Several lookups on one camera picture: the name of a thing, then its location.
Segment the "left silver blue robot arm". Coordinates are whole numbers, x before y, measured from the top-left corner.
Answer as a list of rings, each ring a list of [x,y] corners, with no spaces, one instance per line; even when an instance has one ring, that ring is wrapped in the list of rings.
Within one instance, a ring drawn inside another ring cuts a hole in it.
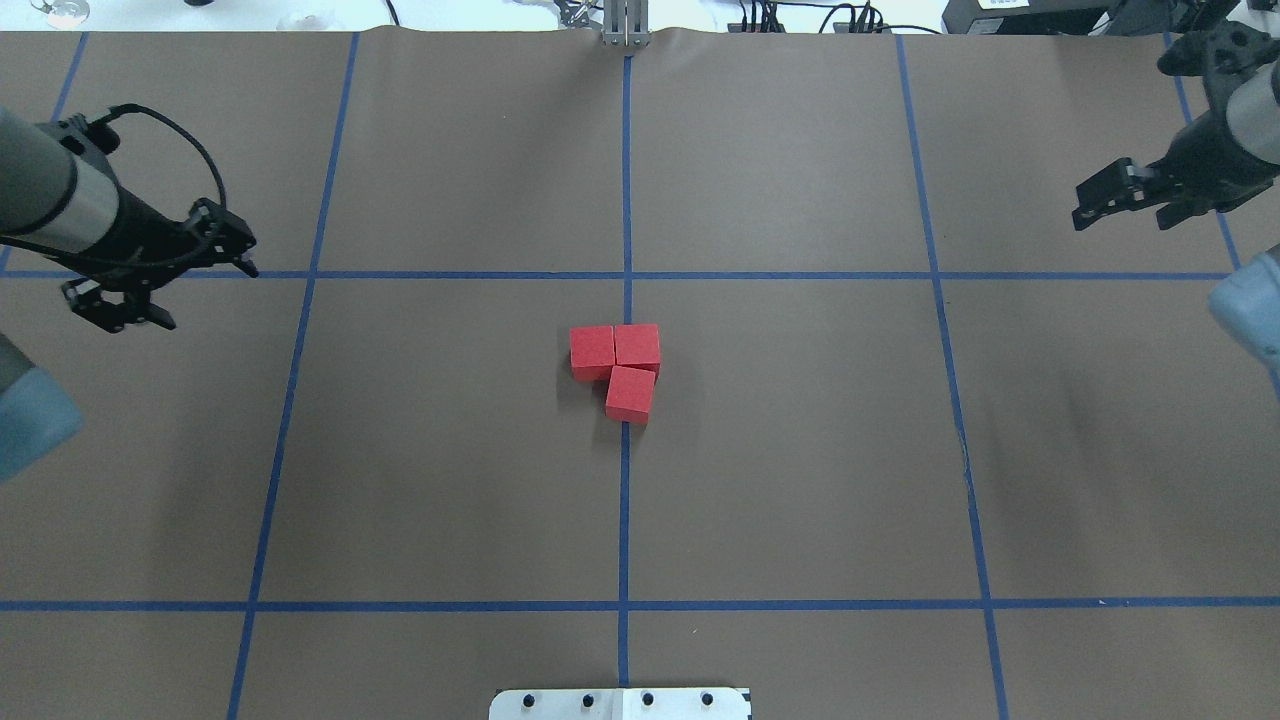
[[[184,140],[215,196],[195,199],[174,218],[129,190],[111,163],[122,143],[113,126],[127,117],[147,117]],[[223,266],[259,278],[257,245],[230,209],[211,152],[159,110],[124,102],[96,118],[36,123],[3,105],[3,249],[56,266],[61,302],[82,322],[109,334],[133,325],[174,331],[175,318],[155,293]],[[105,413],[86,414],[78,395],[3,332],[3,484],[67,445],[87,416]]]

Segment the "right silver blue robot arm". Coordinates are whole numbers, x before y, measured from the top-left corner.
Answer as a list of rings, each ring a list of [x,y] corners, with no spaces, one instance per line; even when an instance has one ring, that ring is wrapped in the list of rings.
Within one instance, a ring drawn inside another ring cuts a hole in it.
[[[1139,164],[1119,158],[1079,183],[1075,231],[1121,211],[1155,208],[1169,231],[1194,217],[1225,215],[1277,183],[1277,63],[1240,83],[1178,132],[1162,158]],[[1277,249],[1271,247],[1220,281],[1210,314],[1252,357],[1277,369]]]

